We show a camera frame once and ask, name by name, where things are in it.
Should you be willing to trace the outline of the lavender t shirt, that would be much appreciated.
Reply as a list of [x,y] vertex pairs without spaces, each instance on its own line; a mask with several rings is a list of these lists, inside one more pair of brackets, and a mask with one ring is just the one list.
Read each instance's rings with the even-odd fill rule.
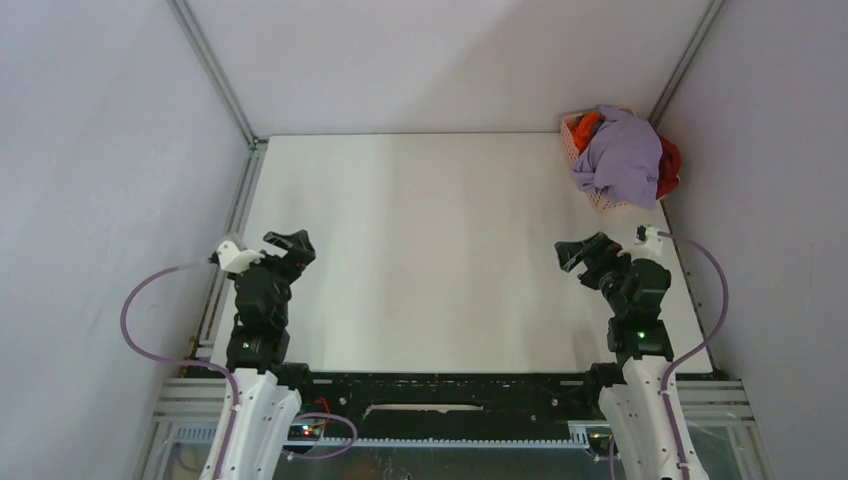
[[600,126],[572,167],[578,190],[655,209],[663,153],[658,134],[647,120],[616,106],[601,105],[597,112]]

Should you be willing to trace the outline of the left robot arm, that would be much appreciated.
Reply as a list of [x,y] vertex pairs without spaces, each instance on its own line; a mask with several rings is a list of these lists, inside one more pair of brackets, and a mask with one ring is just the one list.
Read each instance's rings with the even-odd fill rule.
[[262,240],[280,254],[250,249],[231,234],[210,258],[233,283],[236,312],[226,344],[225,404],[203,479],[272,478],[294,417],[316,403],[315,388],[303,381],[307,365],[285,361],[292,285],[316,252],[305,230],[269,231]]

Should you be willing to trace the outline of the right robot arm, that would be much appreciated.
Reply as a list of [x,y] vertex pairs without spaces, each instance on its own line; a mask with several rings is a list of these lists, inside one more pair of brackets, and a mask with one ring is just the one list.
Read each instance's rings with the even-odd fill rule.
[[554,248],[563,271],[585,268],[580,284],[599,292],[612,312],[607,346],[615,359],[593,364],[581,392],[585,411],[609,424],[609,458],[620,460],[629,479],[707,478],[685,422],[661,318],[670,271],[602,232]]

